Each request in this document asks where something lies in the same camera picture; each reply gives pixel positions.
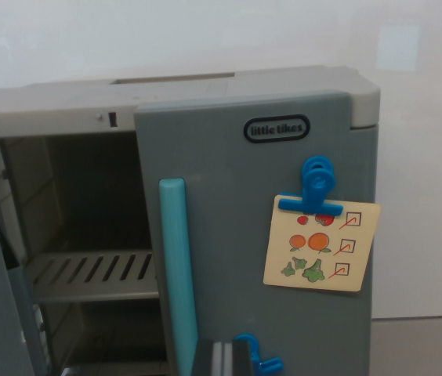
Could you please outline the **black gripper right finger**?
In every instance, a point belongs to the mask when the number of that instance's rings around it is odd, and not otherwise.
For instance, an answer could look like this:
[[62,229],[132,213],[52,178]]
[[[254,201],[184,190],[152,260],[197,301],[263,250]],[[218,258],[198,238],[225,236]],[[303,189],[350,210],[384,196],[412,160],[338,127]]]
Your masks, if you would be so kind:
[[223,347],[223,375],[253,375],[251,348],[248,340],[235,339]]

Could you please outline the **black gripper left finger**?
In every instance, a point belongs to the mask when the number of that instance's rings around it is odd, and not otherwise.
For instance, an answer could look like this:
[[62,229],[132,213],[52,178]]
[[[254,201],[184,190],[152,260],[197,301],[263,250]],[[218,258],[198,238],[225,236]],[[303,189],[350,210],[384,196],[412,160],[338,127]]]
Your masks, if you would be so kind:
[[194,355],[192,376],[221,376],[223,374],[223,343],[199,339]]

